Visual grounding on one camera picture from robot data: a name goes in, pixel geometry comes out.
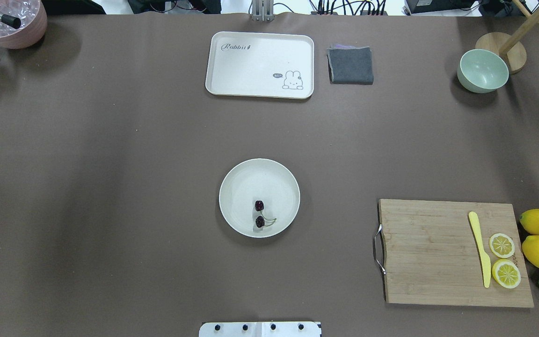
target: black device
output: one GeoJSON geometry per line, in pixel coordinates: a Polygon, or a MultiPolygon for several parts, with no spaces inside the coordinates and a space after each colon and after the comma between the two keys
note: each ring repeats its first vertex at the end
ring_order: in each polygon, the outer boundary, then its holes
{"type": "Polygon", "coordinates": [[[413,14],[449,9],[471,8],[475,0],[406,0],[407,8],[413,14]]]}
{"type": "Polygon", "coordinates": [[[91,0],[42,0],[47,15],[105,14],[101,5],[91,0]]]}
{"type": "MultiPolygon", "coordinates": [[[[525,1],[521,1],[523,6],[529,11],[525,1]]],[[[515,6],[511,0],[482,0],[480,4],[480,13],[482,16],[505,17],[505,16],[524,16],[524,13],[515,6]]]]}
{"type": "MultiPolygon", "coordinates": [[[[135,14],[150,10],[163,11],[165,3],[163,0],[128,0],[128,4],[135,14]]],[[[189,0],[193,8],[205,14],[220,14],[222,3],[220,0],[189,0]]]]}

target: wooden cutting board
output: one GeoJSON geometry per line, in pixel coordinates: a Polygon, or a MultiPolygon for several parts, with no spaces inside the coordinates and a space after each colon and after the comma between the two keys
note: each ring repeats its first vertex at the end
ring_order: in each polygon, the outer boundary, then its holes
{"type": "Polygon", "coordinates": [[[379,211],[388,303],[533,307],[513,205],[381,199],[379,211]],[[492,264],[498,258],[490,251],[491,235],[504,233],[515,242],[509,260],[521,273],[517,288],[503,288],[494,278],[484,288],[469,211],[480,219],[492,264]]]}

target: gray cloth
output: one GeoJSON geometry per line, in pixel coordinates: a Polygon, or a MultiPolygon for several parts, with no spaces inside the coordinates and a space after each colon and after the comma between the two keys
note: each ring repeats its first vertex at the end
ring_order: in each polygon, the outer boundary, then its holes
{"type": "Polygon", "coordinates": [[[328,48],[328,64],[332,83],[374,83],[369,47],[333,45],[328,48]]]}

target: rabbit cartoon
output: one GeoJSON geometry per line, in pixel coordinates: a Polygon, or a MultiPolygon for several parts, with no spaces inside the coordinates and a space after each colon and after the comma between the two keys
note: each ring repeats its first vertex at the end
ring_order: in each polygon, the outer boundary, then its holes
{"type": "Polygon", "coordinates": [[[303,89],[303,80],[300,71],[286,71],[286,78],[282,89],[303,89]]]}

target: table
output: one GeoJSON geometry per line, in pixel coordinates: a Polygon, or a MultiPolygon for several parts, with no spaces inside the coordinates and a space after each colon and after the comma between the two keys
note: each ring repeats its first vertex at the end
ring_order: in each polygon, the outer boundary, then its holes
{"type": "Polygon", "coordinates": [[[0,336],[186,337],[247,320],[321,321],[326,337],[539,335],[535,283],[533,309],[389,305],[371,248],[379,198],[539,207],[539,26],[502,89],[456,79],[480,36],[520,22],[50,18],[37,47],[0,49],[0,336]],[[314,94],[209,94],[219,30],[312,37],[314,94]],[[331,85],[332,43],[369,45],[374,84],[331,85]],[[218,206],[250,158],[301,187],[294,223],[268,239],[218,206]]]}

